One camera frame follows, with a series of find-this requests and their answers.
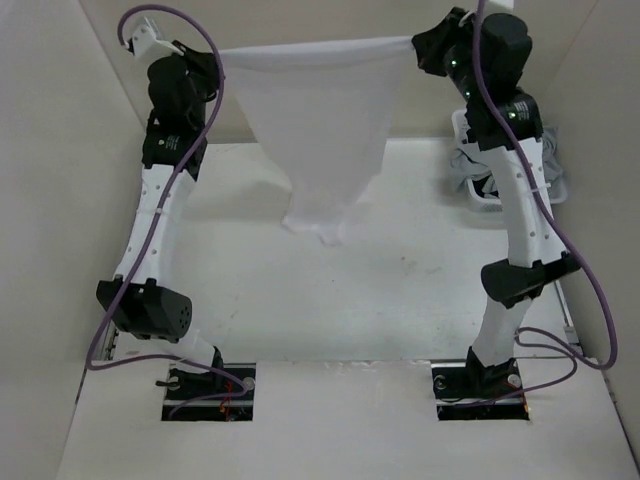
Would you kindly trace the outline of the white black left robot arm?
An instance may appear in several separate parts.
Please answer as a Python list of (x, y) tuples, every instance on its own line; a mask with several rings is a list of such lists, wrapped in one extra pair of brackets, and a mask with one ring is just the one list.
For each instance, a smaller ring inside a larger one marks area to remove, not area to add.
[(199, 178), (218, 103), (220, 72), (212, 53), (173, 41), (169, 53), (147, 69), (152, 103), (142, 145), (141, 191), (123, 257), (112, 278), (98, 283), (96, 297), (108, 326), (157, 348), (156, 358), (192, 371), (190, 386), (206, 399), (224, 387), (216, 368), (219, 351), (202, 339), (191, 299), (170, 285), (180, 218)]

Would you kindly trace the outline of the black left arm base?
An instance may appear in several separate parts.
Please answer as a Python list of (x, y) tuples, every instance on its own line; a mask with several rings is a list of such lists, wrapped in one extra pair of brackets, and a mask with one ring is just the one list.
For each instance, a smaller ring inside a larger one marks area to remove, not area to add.
[(167, 378), (157, 381), (164, 390), (164, 422), (250, 422), (254, 416), (255, 363), (225, 364), (224, 370), (242, 380), (242, 386), (210, 372), (187, 372), (172, 365)]

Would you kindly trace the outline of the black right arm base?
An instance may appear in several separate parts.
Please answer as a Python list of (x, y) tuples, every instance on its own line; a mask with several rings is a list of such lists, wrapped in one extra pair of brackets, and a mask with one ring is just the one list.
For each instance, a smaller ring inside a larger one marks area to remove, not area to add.
[(517, 361), (485, 367), (469, 350), (464, 361), (431, 364), (440, 421), (529, 420)]

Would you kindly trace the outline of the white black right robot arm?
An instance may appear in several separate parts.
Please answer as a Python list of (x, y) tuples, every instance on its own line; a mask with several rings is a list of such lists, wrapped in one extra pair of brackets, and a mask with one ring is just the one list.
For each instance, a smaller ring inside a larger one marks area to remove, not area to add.
[(487, 304), (479, 334), (463, 366), (432, 368), (437, 399), (489, 402), (521, 384), (514, 346), (533, 301), (579, 269), (544, 217), (543, 126), (535, 99), (519, 86), (532, 39), (510, 13), (479, 19), (455, 7), (412, 44), (419, 68), (449, 78), (465, 99), (464, 143), (488, 166), (502, 206), (508, 254), (481, 270)]

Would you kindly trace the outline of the white tank top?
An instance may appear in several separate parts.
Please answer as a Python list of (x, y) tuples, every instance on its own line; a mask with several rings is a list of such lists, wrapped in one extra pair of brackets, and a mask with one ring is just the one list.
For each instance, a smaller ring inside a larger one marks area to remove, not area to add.
[(287, 229), (341, 243), (354, 206), (381, 172), (413, 55), (407, 36), (222, 51), (249, 127), (291, 183)]

